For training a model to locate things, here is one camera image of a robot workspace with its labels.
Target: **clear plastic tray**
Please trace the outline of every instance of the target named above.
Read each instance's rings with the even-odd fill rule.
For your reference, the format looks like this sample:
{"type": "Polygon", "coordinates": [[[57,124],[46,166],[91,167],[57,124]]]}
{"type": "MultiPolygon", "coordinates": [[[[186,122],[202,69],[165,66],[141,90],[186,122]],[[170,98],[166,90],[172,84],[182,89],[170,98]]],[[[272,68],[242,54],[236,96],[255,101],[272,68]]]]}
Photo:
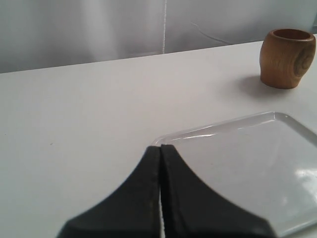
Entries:
{"type": "Polygon", "coordinates": [[[268,112],[158,138],[212,189],[284,237],[317,223],[317,135],[268,112]]]}

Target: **wood grain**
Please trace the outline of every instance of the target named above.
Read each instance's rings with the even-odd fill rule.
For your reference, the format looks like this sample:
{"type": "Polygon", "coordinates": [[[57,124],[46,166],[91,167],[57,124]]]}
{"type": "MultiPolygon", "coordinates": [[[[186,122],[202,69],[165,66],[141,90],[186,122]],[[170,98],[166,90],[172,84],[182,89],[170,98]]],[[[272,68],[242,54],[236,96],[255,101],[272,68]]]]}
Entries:
{"type": "Polygon", "coordinates": [[[311,66],[316,39],[295,29],[270,31],[261,48],[261,81],[274,88],[295,88],[311,66]]]}

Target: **black rubber pad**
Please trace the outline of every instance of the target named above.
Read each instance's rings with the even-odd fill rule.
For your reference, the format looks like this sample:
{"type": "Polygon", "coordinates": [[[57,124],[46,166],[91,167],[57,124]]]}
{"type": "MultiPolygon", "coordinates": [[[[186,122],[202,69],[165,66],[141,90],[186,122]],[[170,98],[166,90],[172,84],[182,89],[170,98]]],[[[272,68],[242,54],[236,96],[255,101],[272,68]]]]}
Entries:
{"type": "Polygon", "coordinates": [[[166,238],[276,237],[265,219],[202,182],[172,145],[161,147],[160,185],[166,238]]]}
{"type": "Polygon", "coordinates": [[[69,220],[58,238],[159,238],[159,147],[148,147],[107,199],[69,220]]]}

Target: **wooden cup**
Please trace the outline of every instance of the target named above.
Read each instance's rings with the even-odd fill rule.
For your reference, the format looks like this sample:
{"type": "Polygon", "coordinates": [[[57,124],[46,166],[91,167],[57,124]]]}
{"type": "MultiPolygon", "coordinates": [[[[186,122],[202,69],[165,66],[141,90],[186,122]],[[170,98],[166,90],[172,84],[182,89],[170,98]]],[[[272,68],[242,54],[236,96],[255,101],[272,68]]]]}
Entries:
{"type": "Polygon", "coordinates": [[[311,66],[316,39],[295,29],[270,31],[260,52],[261,81],[274,88],[295,88],[311,66]]]}

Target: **table surface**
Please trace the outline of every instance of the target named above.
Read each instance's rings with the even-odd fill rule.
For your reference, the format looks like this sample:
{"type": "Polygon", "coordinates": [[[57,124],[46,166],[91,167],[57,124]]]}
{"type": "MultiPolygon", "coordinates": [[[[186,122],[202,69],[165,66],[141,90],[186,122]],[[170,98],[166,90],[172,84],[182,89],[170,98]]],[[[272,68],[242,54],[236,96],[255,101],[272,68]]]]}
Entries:
{"type": "Polygon", "coordinates": [[[317,60],[297,88],[273,89],[261,44],[0,74],[1,237],[55,237],[167,133],[265,111],[317,132],[317,60]]]}

